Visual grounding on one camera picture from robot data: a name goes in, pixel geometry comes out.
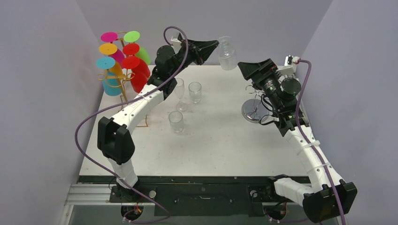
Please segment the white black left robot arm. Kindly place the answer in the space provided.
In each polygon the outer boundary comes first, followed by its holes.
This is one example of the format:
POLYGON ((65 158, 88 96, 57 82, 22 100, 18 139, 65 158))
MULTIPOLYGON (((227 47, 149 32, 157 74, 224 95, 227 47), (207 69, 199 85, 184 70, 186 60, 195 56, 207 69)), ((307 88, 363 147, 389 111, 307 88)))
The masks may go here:
POLYGON ((132 165, 135 144, 132 132, 146 115, 163 102, 174 90, 175 75, 190 64, 202 65, 219 45, 219 41, 182 40, 179 51, 175 46, 164 45, 157 51, 155 67, 147 84, 134 102, 128 104, 111 118, 102 117, 98 122, 97 147, 108 158, 116 174, 122 196, 129 202, 139 198, 138 177, 132 165))

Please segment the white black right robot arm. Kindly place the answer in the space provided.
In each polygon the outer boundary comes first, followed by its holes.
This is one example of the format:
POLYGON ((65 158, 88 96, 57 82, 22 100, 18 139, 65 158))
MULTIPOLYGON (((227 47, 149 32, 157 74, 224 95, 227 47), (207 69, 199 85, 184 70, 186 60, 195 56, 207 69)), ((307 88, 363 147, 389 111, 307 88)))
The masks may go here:
POLYGON ((295 73, 297 65, 304 62, 299 57, 288 56, 282 67, 271 59, 237 64, 243 78, 271 104, 273 123, 293 147, 310 180, 307 186, 287 175, 277 175, 269 179, 265 195, 270 200, 283 197, 299 204, 314 223, 339 217, 341 223, 346 224, 345 216, 358 191, 354 183, 346 182, 327 160, 302 109, 306 82, 300 82, 295 73))

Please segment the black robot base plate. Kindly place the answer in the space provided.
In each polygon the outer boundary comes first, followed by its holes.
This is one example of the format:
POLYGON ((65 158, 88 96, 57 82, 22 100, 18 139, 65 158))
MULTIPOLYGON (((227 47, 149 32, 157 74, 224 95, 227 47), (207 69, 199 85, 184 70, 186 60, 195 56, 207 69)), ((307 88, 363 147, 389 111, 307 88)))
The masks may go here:
POLYGON ((138 219, 154 208, 155 216, 262 217, 263 208, 279 214, 290 201, 271 192, 267 176, 140 176, 135 189, 159 203, 156 206, 134 191, 122 191, 113 176, 80 176, 82 184, 105 184, 108 203, 120 203, 121 214, 138 219))

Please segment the clear champagne flute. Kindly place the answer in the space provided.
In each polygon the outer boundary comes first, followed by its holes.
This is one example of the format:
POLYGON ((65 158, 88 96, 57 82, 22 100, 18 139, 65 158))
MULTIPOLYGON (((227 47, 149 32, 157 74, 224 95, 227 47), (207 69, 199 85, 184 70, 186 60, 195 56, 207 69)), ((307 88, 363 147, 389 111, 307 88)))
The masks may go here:
POLYGON ((174 88, 174 93, 179 99, 176 105, 176 109, 180 112, 185 112, 187 110, 187 104, 183 102, 183 97, 185 93, 185 85, 183 79, 176 78, 176 86, 174 88))

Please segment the clear glass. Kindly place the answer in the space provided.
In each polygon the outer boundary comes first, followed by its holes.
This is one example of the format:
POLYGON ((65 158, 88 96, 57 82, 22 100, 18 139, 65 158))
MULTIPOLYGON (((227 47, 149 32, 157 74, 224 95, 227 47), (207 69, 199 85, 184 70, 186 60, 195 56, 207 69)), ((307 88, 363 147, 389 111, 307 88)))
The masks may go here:
POLYGON ((169 114, 168 120, 172 130, 175 133, 181 133, 184 130, 183 114, 179 111, 173 111, 169 114))
POLYGON ((218 60, 223 70, 233 70, 238 63, 236 48, 231 38, 223 36, 218 39, 218 60))
POLYGON ((202 86, 199 82, 191 82, 188 86, 190 100, 194 104, 198 104, 201 101, 202 86))

